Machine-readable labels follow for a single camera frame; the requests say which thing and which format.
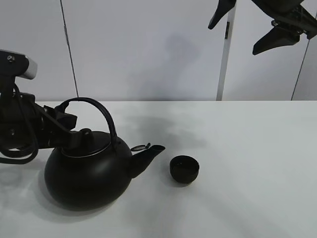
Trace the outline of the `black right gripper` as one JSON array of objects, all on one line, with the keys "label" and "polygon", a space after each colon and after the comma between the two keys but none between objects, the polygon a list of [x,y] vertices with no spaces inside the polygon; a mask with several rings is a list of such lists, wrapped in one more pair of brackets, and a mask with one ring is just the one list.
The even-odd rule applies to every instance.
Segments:
[{"label": "black right gripper", "polygon": [[[272,21],[273,28],[253,46],[253,55],[265,51],[292,46],[299,42],[301,31],[308,39],[317,35],[317,19],[302,5],[303,0],[253,0]],[[236,0],[219,0],[208,29],[212,30],[218,22],[236,5]]]}]

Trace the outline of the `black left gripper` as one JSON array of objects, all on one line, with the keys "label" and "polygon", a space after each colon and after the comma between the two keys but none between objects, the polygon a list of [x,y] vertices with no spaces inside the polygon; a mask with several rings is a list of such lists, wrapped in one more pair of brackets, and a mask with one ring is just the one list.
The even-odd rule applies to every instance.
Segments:
[{"label": "black left gripper", "polygon": [[40,149],[80,146],[82,133],[74,131],[77,116],[65,112],[71,100],[52,108],[35,103],[35,96],[0,100],[0,149],[25,149],[37,141]]}]

